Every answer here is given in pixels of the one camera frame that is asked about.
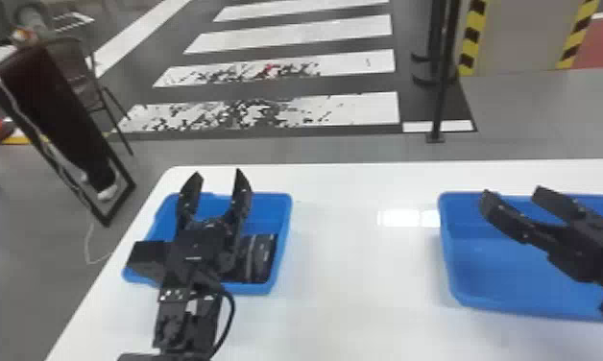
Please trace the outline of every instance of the blue tray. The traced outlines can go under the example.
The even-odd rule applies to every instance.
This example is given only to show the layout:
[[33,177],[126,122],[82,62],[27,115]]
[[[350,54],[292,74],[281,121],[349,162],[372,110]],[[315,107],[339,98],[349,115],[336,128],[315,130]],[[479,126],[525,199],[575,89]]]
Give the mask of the blue tray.
[[[480,195],[445,193],[438,202],[449,290],[454,298],[476,308],[603,321],[598,310],[603,288],[572,280],[548,262],[545,252],[495,229],[478,210]],[[603,196],[572,197],[603,215]],[[529,197],[502,198],[528,217],[562,224]]]
[[[176,234],[176,202],[178,193],[170,194],[162,201],[156,213],[154,224],[145,237],[147,241],[172,241]],[[273,260],[270,278],[265,283],[236,283],[226,282],[228,291],[235,295],[266,295],[272,290],[277,281],[277,274],[290,223],[290,212],[293,201],[285,193],[254,193],[253,204],[248,219],[243,226],[243,235],[272,233],[277,234],[277,250]],[[222,215],[229,207],[229,196],[201,193],[197,220]],[[125,268],[122,277],[132,283],[145,283],[157,287],[151,279],[143,277],[130,268]]]

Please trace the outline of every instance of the hazard tape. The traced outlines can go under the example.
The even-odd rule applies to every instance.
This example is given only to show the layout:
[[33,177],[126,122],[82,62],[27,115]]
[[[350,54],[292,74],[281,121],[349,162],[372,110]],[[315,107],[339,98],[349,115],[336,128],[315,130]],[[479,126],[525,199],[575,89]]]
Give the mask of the hazard tape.
[[591,17],[597,11],[599,0],[585,0],[579,7],[575,22],[572,25],[572,32],[566,39],[564,50],[559,61],[557,61],[557,69],[568,69],[577,57],[579,47],[586,37],[586,32],[591,24]]
[[463,33],[461,58],[458,61],[458,73],[462,76],[474,74],[474,66],[481,48],[481,37],[485,29],[489,0],[471,0],[470,10]]

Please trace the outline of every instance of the white crosswalk stripe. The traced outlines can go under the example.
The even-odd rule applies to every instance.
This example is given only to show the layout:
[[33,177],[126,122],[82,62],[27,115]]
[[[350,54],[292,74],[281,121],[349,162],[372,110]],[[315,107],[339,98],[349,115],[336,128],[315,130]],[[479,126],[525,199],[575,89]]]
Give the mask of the white crosswalk stripe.
[[173,66],[158,78],[154,87],[389,73],[395,70],[394,51],[385,49],[299,58]]
[[373,15],[201,34],[185,49],[206,53],[267,46],[306,44],[391,34],[391,17]]
[[395,92],[299,97],[286,101],[222,101],[136,105],[122,132],[242,130],[398,124]]
[[389,0],[284,0],[225,7],[214,21],[231,21],[263,16],[286,15],[298,12],[318,12],[384,4]]

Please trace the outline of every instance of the worn paint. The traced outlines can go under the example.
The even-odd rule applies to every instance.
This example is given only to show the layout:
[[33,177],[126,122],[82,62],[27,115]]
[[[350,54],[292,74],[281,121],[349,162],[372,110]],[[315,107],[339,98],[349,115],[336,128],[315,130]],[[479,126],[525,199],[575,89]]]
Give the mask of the worn paint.
[[212,129],[296,128],[397,124],[395,92],[251,99],[224,102],[136,105],[123,132],[192,132]]
[[283,78],[388,73],[395,70],[394,51],[383,49],[299,58],[173,66],[158,78],[154,86],[246,83]]

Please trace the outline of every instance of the white table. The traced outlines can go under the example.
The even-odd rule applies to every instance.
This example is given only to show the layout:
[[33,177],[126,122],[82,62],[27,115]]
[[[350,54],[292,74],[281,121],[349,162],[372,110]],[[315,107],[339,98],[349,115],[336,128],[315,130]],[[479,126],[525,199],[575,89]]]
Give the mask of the white table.
[[[267,297],[237,297],[215,361],[603,360],[603,324],[462,307],[449,295],[437,228],[445,191],[603,193],[603,160],[244,165],[255,191],[290,193],[288,247]],[[120,277],[163,198],[194,172],[228,194],[234,167],[162,176],[48,355],[114,361],[151,349],[157,291]]]

